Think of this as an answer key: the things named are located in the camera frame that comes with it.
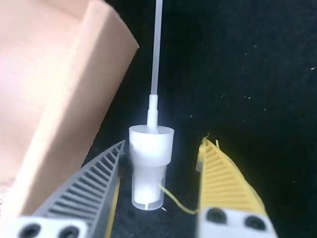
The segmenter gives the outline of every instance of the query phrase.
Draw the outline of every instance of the white plastic cap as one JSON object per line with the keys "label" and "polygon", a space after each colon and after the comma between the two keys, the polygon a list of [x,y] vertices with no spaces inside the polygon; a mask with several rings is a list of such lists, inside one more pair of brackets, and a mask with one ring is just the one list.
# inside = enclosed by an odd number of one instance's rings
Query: white plastic cap
{"label": "white plastic cap", "polygon": [[132,204],[142,210],[155,210],[163,205],[166,166],[171,161],[174,130],[157,126],[156,133],[147,125],[129,128],[129,153],[134,167]]}

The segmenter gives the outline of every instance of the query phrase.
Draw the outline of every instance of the black surface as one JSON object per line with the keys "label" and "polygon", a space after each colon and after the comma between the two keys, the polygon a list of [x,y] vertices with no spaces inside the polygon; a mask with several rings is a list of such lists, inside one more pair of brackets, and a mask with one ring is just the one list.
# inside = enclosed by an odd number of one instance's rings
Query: black surface
{"label": "black surface", "polygon": [[[140,44],[88,158],[145,123],[154,0],[110,0]],[[263,199],[280,238],[317,234],[317,1],[164,0],[159,123],[175,129],[166,187],[197,206],[208,132]],[[195,216],[165,198],[143,212],[122,179],[113,238],[193,238]]]}

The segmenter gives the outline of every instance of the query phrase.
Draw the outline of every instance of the white plastic part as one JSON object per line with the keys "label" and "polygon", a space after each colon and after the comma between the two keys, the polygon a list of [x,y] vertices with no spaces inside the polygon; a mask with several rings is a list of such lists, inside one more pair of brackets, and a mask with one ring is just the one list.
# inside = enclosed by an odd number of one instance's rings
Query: white plastic part
{"label": "white plastic part", "polygon": [[158,95],[150,94],[147,126],[153,133],[157,132],[158,127]]}
{"label": "white plastic part", "polygon": [[[212,207],[205,207],[198,214],[197,238],[278,238],[274,227],[267,216],[251,212],[222,209],[226,216],[226,223],[219,224],[208,220],[208,211]],[[264,229],[254,229],[246,225],[248,217],[257,217],[264,223]]]}
{"label": "white plastic part", "polygon": [[157,126],[153,133],[147,125],[129,128],[130,158],[134,167],[132,204],[141,210],[156,210],[163,205],[166,166],[171,161],[174,130]]}
{"label": "white plastic part", "polygon": [[80,219],[54,219],[34,216],[21,216],[8,225],[6,238],[86,238],[87,224]]}

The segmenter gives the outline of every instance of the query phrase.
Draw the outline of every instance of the yellow string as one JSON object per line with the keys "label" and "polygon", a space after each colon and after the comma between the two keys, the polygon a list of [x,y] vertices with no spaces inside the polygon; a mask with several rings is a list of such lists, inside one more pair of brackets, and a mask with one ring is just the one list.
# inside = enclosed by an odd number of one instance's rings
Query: yellow string
{"label": "yellow string", "polygon": [[162,186],[162,184],[158,184],[159,188],[167,195],[169,196],[170,199],[172,199],[175,204],[182,209],[184,212],[191,214],[191,215],[195,215],[196,213],[198,213],[198,209],[196,210],[190,210],[187,207],[185,207],[183,204],[180,203],[180,201],[178,201],[178,199],[170,192],[168,191],[165,187]]}

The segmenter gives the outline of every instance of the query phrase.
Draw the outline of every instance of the white plastic tube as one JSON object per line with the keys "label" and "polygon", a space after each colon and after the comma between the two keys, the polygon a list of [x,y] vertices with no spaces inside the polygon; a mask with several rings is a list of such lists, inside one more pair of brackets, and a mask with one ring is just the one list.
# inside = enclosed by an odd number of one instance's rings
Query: white plastic tube
{"label": "white plastic tube", "polygon": [[163,0],[156,0],[151,94],[158,94],[159,50],[160,50],[160,34],[161,34],[161,25],[162,25],[162,7],[163,7]]}

